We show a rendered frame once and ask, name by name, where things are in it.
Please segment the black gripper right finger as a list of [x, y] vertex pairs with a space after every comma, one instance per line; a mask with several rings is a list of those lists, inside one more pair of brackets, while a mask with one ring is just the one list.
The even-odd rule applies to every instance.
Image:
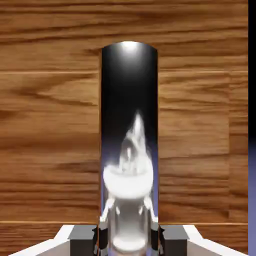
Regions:
[[160, 225], [161, 256], [248, 256], [202, 237], [194, 225]]

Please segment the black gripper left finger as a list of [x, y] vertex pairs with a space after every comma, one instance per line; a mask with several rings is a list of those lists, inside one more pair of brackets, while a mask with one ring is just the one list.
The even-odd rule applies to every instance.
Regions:
[[8, 256], [96, 256], [96, 225], [64, 224], [54, 238]]

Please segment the shiny dark curved metal handle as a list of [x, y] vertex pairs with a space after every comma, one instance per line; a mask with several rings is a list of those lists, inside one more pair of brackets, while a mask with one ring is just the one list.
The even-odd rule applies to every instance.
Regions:
[[117, 42], [100, 64], [98, 256], [158, 256], [158, 52]]

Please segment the wooden cabinet door front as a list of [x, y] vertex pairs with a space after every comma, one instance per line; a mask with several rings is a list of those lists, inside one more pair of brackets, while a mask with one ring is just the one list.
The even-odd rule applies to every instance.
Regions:
[[[0, 222], [90, 222], [100, 211], [96, 72], [0, 73]], [[159, 219], [229, 218], [229, 76], [159, 74]]]

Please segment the wooden cabinet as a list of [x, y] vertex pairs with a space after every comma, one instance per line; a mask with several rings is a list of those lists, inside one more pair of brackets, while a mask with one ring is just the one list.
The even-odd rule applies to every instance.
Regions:
[[[248, 0], [0, 0], [1, 73], [92, 73], [100, 50], [137, 41], [163, 71], [225, 72], [228, 220], [195, 224], [209, 240], [248, 251]], [[52, 238], [63, 224], [0, 222], [0, 256]]]

